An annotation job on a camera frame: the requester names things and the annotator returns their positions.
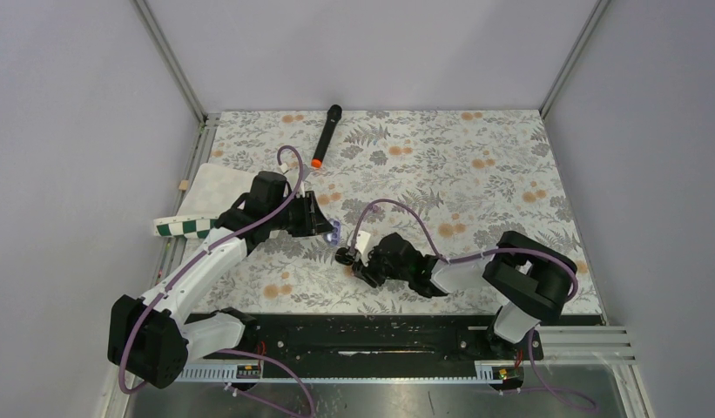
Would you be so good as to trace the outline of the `purple earbud charging case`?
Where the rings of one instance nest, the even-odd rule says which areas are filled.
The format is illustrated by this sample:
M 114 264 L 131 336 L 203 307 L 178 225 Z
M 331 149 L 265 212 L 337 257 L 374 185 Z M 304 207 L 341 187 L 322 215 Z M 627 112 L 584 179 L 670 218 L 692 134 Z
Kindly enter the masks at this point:
M 338 246 L 341 241 L 341 223 L 337 219 L 330 219 L 332 230 L 325 233 L 323 238 L 330 246 Z

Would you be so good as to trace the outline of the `black earbud charging case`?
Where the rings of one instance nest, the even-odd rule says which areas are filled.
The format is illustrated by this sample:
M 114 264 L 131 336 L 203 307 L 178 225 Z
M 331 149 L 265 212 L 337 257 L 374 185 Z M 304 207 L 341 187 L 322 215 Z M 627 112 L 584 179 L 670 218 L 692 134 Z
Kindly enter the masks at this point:
M 340 247 L 334 254 L 334 260 L 343 266 L 352 266 L 355 263 L 357 252 L 351 247 Z

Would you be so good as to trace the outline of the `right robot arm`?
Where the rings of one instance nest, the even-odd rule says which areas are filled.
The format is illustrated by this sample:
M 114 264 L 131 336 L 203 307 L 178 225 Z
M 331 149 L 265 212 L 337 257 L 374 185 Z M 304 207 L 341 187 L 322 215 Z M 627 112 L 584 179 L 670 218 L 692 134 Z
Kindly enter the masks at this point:
M 450 260 L 421 253 L 399 233 L 375 245 L 370 240 L 358 233 L 334 258 L 373 288 L 399 280 L 424 298 L 480 287 L 504 296 L 487 336 L 489 351 L 501 359 L 516 353 L 537 325 L 558 320 L 579 288 L 571 259 L 516 231 L 504 232 L 494 248 Z

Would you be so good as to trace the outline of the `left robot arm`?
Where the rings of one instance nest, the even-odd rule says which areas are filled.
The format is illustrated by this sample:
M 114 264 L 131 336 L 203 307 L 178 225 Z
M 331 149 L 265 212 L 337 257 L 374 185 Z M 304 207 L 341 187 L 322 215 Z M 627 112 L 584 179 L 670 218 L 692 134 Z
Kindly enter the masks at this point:
M 172 384 L 190 362 L 228 349 L 246 358 L 258 346 L 254 318 L 233 308 L 188 318 L 224 273 L 271 233 L 294 238 L 334 232 L 312 191 L 295 192 L 277 172 L 259 172 L 248 192 L 221 213 L 196 252 L 143 295 L 112 306 L 108 360 L 156 388 Z

